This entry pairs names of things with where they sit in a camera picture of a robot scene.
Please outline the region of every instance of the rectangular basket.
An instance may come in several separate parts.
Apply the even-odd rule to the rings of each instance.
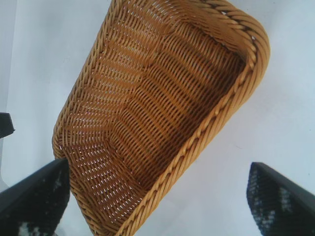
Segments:
[[[53,136],[95,236],[139,229],[269,53],[260,23],[224,0],[112,0]]]

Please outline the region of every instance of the white surface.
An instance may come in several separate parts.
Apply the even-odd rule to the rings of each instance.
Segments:
[[[0,0],[0,112],[6,112],[16,0]],[[0,139],[0,192],[7,188],[1,176],[3,139]]]
[[[315,193],[313,0],[232,0],[266,28],[272,55],[255,94],[174,185],[137,236],[259,236],[246,202],[250,163]],[[53,126],[109,1],[18,0],[2,175],[13,185],[53,160]],[[59,236],[91,235],[72,197]]]

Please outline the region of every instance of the basket rim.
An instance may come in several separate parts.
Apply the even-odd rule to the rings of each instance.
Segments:
[[[104,34],[115,22],[115,17],[119,13],[123,3],[127,0],[112,0],[107,15],[98,32],[94,45],[86,59],[86,62],[76,80],[71,93],[60,112],[52,138],[55,158],[63,158],[63,151],[59,146],[60,136],[63,130],[63,124],[68,119],[74,100],[80,96],[82,84],[87,79],[87,75],[95,65],[95,59],[102,51]],[[247,58],[244,70],[238,75],[234,85],[229,89],[218,104],[203,119],[193,135],[188,138],[181,147],[178,154],[172,159],[166,170],[159,176],[152,188],[147,192],[140,204],[135,208],[130,217],[121,225],[115,234],[133,235],[140,226],[146,221],[149,215],[158,206],[161,199],[168,193],[172,185],[185,172],[185,170],[194,162],[201,151],[223,128],[234,112],[245,103],[256,87],[259,85],[268,65],[270,56],[270,45],[267,33],[263,26],[253,17],[237,9],[226,0],[187,0],[195,4],[201,10],[212,14],[218,20],[224,21],[231,29],[241,36],[247,48]],[[102,233],[102,225],[97,220],[95,214],[89,210],[88,201],[75,187],[73,178],[71,178],[71,191],[80,206],[93,233]]]

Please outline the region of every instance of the wicker basket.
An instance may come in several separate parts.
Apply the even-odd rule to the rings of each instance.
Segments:
[[[224,0],[113,0],[54,129],[96,236],[133,235],[258,86],[268,37]]]

